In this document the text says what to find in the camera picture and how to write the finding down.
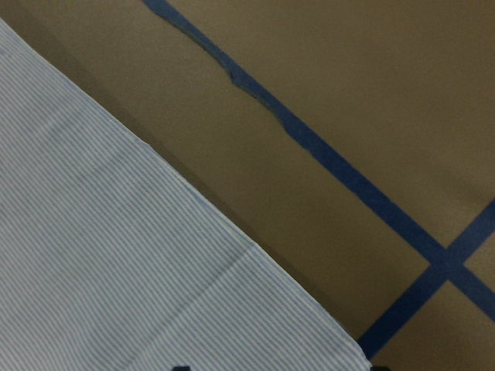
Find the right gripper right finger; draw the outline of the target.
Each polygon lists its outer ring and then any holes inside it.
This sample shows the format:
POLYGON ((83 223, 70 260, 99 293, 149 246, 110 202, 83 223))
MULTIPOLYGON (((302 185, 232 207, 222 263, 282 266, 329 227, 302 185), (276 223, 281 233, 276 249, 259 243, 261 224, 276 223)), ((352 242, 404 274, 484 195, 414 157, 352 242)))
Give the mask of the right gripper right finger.
POLYGON ((370 371, 391 371, 390 367, 383 365, 373 365, 370 371))

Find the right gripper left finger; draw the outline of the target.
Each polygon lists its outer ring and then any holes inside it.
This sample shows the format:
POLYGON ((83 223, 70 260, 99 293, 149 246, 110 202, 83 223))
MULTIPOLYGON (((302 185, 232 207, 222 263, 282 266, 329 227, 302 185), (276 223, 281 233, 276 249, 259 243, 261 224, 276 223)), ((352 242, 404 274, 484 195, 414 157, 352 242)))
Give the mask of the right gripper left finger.
POLYGON ((187 366, 187 365, 174 366, 171 370, 172 371, 191 371, 190 366, 187 366))

